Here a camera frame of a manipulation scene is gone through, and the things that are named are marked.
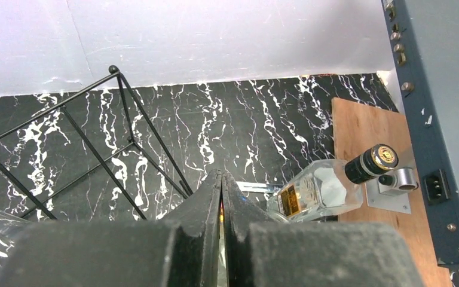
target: screw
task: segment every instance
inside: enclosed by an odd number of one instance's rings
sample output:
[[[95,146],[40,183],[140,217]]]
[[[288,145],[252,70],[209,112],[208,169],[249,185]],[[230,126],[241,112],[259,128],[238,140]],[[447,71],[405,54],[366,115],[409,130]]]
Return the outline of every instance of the screw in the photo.
[[[403,91],[413,91],[414,90],[414,84],[410,82],[405,82],[400,86],[400,89]]]
[[[391,33],[390,40],[399,40],[400,37],[401,37],[400,33],[393,32],[393,33]]]
[[[393,47],[393,51],[394,52],[404,52],[405,50],[405,47],[403,44],[396,44],[394,47]]]
[[[454,232],[455,230],[457,230],[457,226],[454,223],[448,224],[446,228],[451,232]]]

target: black metal wire frame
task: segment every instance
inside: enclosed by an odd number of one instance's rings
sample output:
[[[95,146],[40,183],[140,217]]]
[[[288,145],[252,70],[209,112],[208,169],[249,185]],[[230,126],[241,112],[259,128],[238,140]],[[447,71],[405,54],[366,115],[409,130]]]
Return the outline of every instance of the black metal wire frame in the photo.
[[[45,206],[45,203],[47,201],[49,201],[50,199],[52,199],[53,197],[57,196],[58,194],[66,191],[69,189],[69,187],[75,185],[78,181],[80,181],[81,179],[85,178],[87,175],[89,175],[90,173],[94,172],[97,168],[99,168],[100,166],[102,166],[106,172],[108,173],[108,175],[110,176],[110,178],[113,180],[113,182],[117,185],[117,187],[122,191],[122,194],[126,197],[126,199],[129,201],[129,203],[131,203],[131,205],[133,206],[133,208],[136,210],[136,212],[138,213],[138,215],[142,218],[142,219],[146,219],[145,215],[143,214],[143,212],[139,209],[139,207],[136,205],[136,203],[134,202],[134,200],[129,196],[129,193],[127,193],[126,189],[123,187],[123,185],[120,183],[120,181],[115,177],[114,173],[110,170],[110,168],[108,167],[108,165],[106,164],[107,161],[109,161],[111,158],[113,157],[116,157],[118,156],[119,154],[121,154],[123,151],[127,150],[128,148],[130,148],[131,146],[134,146],[136,147],[142,154],[143,156],[145,156],[145,158],[152,164],[152,166],[154,166],[163,176],[164,178],[173,186],[173,188],[182,195],[182,197],[184,199],[187,199],[190,195],[192,195],[192,189],[189,187],[189,184],[187,183],[187,180],[185,179],[182,171],[180,170],[179,166],[177,165],[177,163],[175,162],[175,160],[173,159],[170,151],[168,150],[168,147],[166,147],[166,145],[164,144],[163,140],[161,139],[161,136],[159,135],[159,133],[157,132],[157,130],[155,129],[152,121],[150,120],[150,118],[148,117],[147,113],[145,112],[145,110],[143,109],[143,106],[142,104],[140,103],[140,100],[138,99],[138,97],[135,95],[133,89],[131,88],[131,86],[129,85],[129,83],[127,82],[126,78],[124,77],[124,75],[120,72],[120,70],[112,65],[108,68],[108,71],[110,72],[110,75],[102,78],[101,80],[99,81],[96,81],[95,83],[89,85],[88,87],[80,90],[79,92],[77,92],[76,94],[74,94],[73,96],[63,100],[62,102],[58,103],[57,105],[54,105],[52,106],[51,108],[48,108],[46,109],[45,111],[43,111],[42,113],[36,115],[35,117],[31,118],[30,120],[24,122],[24,123],[21,123],[19,124],[18,126],[16,126],[15,128],[13,129],[10,129],[4,133],[1,133],[0,134],[0,140],[22,128],[24,128],[25,126],[27,126],[28,124],[48,115],[49,113],[53,112],[54,110],[56,109],[60,109],[62,111],[62,113],[64,114],[64,116],[68,119],[68,121],[71,123],[71,125],[73,126],[73,128],[76,130],[76,132],[78,133],[78,135],[82,138],[82,140],[84,141],[84,143],[88,146],[88,148],[90,149],[90,151],[93,153],[93,155],[97,158],[99,164],[92,167],[91,169],[89,169],[87,172],[85,172],[84,174],[80,175],[79,177],[77,177],[76,179],[74,179],[73,181],[71,181],[70,183],[68,183],[67,185],[65,185],[64,187],[62,187],[61,189],[59,189],[58,191],[54,192],[52,195],[50,195],[47,199],[43,200],[43,201],[40,201],[38,200],[38,198],[36,196],[34,196],[1,162],[0,162],[0,171],[2,172],[2,174],[4,176],[6,176],[25,196],[27,196],[34,204],[35,204],[35,207],[31,208],[31,209],[28,209],[26,210],[22,215],[21,217],[25,217],[27,216],[28,214],[30,214],[31,212],[33,212],[35,209],[40,209],[41,211],[43,211],[50,219],[57,219],[51,212],[50,210],[48,210]],[[101,155],[97,152],[97,150],[95,149],[95,147],[92,145],[92,143],[90,142],[90,140],[87,138],[87,136],[85,135],[85,133],[82,131],[82,129],[80,128],[80,126],[75,122],[75,120],[71,117],[71,114],[68,112],[68,110],[66,109],[66,104],[71,102],[72,100],[80,97],[81,95],[85,94],[86,92],[94,89],[95,87],[113,79],[113,78],[117,78],[117,83],[118,83],[118,87],[119,87],[119,92],[120,92],[120,96],[121,96],[121,99],[122,99],[122,103],[123,103],[123,108],[124,108],[124,113],[126,115],[126,121],[127,121],[127,124],[128,124],[128,127],[129,127],[129,137],[128,137],[128,141],[129,141],[129,144],[127,144],[126,146],[124,146],[123,148],[119,149],[117,152],[113,153],[112,155],[110,155],[108,158],[106,159],[103,159],[101,157]],[[151,128],[154,136],[157,138],[157,140],[159,141],[159,144],[161,145],[161,147],[163,148],[164,152],[166,153],[166,156],[168,156],[168,158],[170,159],[170,161],[172,162],[172,165],[173,167],[175,168],[175,171],[177,171],[177,173],[179,174],[180,176],[180,185],[182,188],[180,188],[178,185],[176,185],[175,181],[173,181],[171,179],[170,176],[168,176],[168,174],[152,159],[152,157],[144,150],[143,147],[140,146],[140,144],[138,142],[136,142],[135,138],[134,138],[134,134],[133,134],[133,127],[131,125],[131,119],[129,117],[129,111],[128,111],[128,106],[127,106],[127,102],[126,102],[126,97],[124,95],[124,87],[123,87],[123,84],[124,86],[126,87],[126,90],[129,92],[129,94],[131,95],[131,97],[133,98],[133,101],[135,102],[136,106],[138,107],[138,110],[140,111],[140,113],[143,115],[145,121],[147,122],[147,124],[149,125],[149,127]]]

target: gray metal panel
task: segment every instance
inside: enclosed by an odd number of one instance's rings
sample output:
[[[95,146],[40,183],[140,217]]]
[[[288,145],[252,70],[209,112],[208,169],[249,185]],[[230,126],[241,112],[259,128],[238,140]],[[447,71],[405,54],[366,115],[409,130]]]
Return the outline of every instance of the gray metal panel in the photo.
[[[394,5],[396,18],[388,21],[388,30],[398,23],[402,37],[391,46],[405,45],[406,63],[396,65],[399,82],[415,86],[402,93],[418,173],[423,178],[443,169],[451,190],[450,200],[427,205],[434,247],[440,265],[459,267],[459,1]],[[450,223],[456,231],[448,231]]]

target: white wall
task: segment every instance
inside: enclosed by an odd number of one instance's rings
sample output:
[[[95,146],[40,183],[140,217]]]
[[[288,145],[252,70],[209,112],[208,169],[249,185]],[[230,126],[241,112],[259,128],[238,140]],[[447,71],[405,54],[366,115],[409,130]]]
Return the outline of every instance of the white wall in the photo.
[[[379,0],[0,0],[0,96],[112,64],[133,86],[393,69]]]

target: glass bottle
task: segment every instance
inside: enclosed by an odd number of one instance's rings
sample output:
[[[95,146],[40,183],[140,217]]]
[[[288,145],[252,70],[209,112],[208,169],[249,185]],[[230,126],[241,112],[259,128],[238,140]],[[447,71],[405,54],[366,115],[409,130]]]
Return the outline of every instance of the glass bottle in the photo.
[[[316,160],[289,181],[267,202],[271,215],[290,222],[311,221],[361,207],[366,181],[397,167],[393,148],[378,144],[351,161]]]

